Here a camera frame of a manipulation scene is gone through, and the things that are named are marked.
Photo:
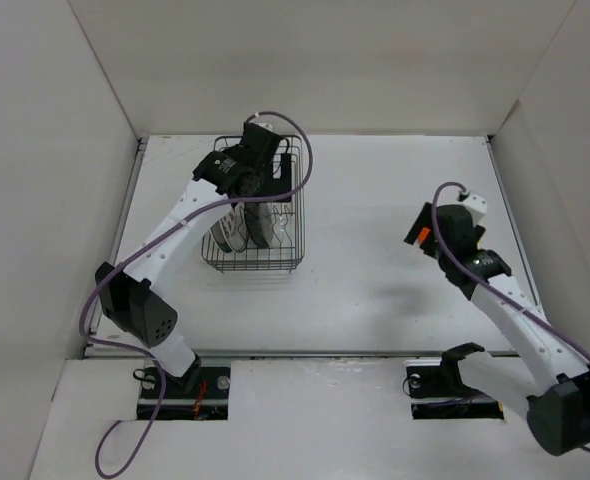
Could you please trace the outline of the orange plate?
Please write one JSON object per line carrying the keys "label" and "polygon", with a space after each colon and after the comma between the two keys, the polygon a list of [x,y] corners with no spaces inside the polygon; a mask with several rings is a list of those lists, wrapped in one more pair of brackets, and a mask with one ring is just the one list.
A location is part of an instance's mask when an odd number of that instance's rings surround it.
{"label": "orange plate", "polygon": [[424,241],[427,239],[427,237],[430,235],[430,233],[431,233],[431,230],[428,227],[424,227],[420,231],[420,233],[417,237],[417,244],[419,246],[421,246],[424,243]]}

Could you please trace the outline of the clear glass plate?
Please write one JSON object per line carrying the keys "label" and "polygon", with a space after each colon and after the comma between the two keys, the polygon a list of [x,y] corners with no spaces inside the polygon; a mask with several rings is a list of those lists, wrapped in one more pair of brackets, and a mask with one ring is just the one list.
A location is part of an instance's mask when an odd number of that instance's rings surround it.
{"label": "clear glass plate", "polygon": [[254,242],[261,249],[268,249],[274,238],[272,213],[268,204],[255,204],[256,239]]}

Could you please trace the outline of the black plate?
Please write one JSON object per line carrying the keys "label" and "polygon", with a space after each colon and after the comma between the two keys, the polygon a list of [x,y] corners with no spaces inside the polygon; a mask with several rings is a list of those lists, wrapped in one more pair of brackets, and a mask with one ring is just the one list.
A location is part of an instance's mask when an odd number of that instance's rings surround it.
{"label": "black plate", "polygon": [[263,233],[260,203],[246,203],[244,206],[244,218],[250,239],[258,249],[265,249],[268,243]]}

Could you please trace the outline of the red patterned white plate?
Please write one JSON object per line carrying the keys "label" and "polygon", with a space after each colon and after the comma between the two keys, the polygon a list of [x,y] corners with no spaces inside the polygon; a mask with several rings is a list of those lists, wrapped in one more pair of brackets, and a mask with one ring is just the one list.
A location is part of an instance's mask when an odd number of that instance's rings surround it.
{"label": "red patterned white plate", "polygon": [[250,235],[246,226],[245,208],[242,203],[237,204],[225,217],[219,221],[224,242],[235,253],[243,252]]}

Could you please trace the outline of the green rimmed white plate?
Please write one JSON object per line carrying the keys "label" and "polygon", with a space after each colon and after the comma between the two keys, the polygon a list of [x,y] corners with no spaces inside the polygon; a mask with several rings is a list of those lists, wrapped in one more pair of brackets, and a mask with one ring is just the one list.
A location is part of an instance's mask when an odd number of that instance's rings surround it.
{"label": "green rimmed white plate", "polygon": [[224,253],[233,252],[233,248],[231,246],[231,235],[233,234],[233,230],[226,220],[221,219],[216,222],[211,227],[210,232],[213,240],[221,251]]}

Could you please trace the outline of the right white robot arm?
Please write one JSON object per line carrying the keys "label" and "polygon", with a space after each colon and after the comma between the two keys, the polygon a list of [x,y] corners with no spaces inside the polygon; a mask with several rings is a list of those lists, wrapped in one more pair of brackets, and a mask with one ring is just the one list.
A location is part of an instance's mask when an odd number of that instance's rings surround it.
{"label": "right white robot arm", "polygon": [[449,283],[499,329],[532,378],[512,375],[482,346],[468,342],[428,364],[409,362],[409,393],[415,399],[468,399],[483,393],[523,418],[547,453],[585,449],[590,444],[590,360],[553,334],[506,262],[479,247],[485,212],[479,196],[441,206],[425,203],[404,241],[437,261]]}

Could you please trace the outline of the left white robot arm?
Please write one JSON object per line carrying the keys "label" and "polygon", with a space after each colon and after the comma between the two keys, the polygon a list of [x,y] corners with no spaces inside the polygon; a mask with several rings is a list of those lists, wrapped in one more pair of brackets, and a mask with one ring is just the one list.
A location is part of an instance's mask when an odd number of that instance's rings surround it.
{"label": "left white robot arm", "polygon": [[179,199],[139,250],[95,273],[103,315],[129,334],[162,370],[164,384],[179,397],[198,387],[201,360],[181,333],[179,314],[166,301],[175,271],[206,234],[228,227],[250,206],[285,201],[297,192],[291,175],[275,174],[275,156],[290,140],[272,125],[247,120],[240,139],[215,149],[192,172]]}

